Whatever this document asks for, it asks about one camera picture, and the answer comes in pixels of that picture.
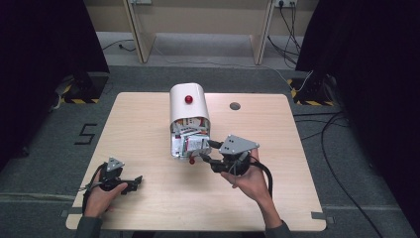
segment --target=black curtain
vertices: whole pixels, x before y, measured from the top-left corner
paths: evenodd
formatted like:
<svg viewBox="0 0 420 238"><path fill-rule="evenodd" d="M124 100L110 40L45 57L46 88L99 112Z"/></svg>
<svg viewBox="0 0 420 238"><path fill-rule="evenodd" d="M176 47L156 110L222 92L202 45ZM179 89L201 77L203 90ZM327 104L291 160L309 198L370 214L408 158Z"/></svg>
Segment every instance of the black curtain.
<svg viewBox="0 0 420 238"><path fill-rule="evenodd" d="M31 139L68 75L109 72L82 0L0 3L0 168Z"/></svg>
<svg viewBox="0 0 420 238"><path fill-rule="evenodd" d="M362 146L420 236L420 1L320 0L297 70L332 74Z"/></svg>

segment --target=black circular hole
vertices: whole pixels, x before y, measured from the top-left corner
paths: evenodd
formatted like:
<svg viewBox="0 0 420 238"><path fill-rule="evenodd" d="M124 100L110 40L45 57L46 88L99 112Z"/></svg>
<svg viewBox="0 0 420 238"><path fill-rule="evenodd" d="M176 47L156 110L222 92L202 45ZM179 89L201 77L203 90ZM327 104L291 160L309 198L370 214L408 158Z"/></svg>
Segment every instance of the black circular hole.
<svg viewBox="0 0 420 238"><path fill-rule="evenodd" d="M230 108L234 111L238 111L239 109L241 109L241 104L239 104L238 102L232 102Z"/></svg>

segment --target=sleeve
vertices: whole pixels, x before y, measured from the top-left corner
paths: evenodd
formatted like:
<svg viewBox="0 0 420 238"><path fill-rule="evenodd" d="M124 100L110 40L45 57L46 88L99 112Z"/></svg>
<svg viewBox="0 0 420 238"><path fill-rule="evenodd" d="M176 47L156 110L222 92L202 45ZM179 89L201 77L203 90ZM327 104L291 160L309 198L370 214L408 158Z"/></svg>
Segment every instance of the sleeve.
<svg viewBox="0 0 420 238"><path fill-rule="evenodd" d="M102 219L82 216L77 225L75 238L99 238Z"/></svg>
<svg viewBox="0 0 420 238"><path fill-rule="evenodd" d="M283 224L278 227L266 228L265 238L292 238L292 235L287 224L283 221Z"/></svg>

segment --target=white cylindrical device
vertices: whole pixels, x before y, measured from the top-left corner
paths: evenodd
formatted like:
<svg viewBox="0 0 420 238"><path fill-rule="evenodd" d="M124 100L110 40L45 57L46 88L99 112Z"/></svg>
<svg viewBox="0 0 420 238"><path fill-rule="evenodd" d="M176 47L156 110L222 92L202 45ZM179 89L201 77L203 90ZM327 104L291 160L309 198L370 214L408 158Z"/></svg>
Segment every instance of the white cylindrical device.
<svg viewBox="0 0 420 238"><path fill-rule="evenodd" d="M203 88L194 82L170 90L171 154L191 158L210 153L210 118Z"/></svg>

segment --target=wooden table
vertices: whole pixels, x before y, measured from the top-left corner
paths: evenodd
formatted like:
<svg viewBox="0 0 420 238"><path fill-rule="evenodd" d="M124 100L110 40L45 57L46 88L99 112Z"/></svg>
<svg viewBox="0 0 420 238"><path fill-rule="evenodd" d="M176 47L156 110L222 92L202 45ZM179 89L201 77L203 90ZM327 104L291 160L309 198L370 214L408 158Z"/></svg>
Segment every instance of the wooden table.
<svg viewBox="0 0 420 238"><path fill-rule="evenodd" d="M280 94L206 93L211 138L229 134L261 144L260 158L273 176L273 200L291 230L321 231L325 220L287 98ZM232 102L240 110L230 109ZM103 216L104 229L262 231L257 204L214 174L202 161L190 165L170 154L169 94L124 92L118 95L81 186L110 156L124 162L121 179L143 176L139 189L119 196L114 212ZM211 156L221 159L217 150ZM81 207L84 192L73 207ZM80 214L70 214L76 229Z"/></svg>

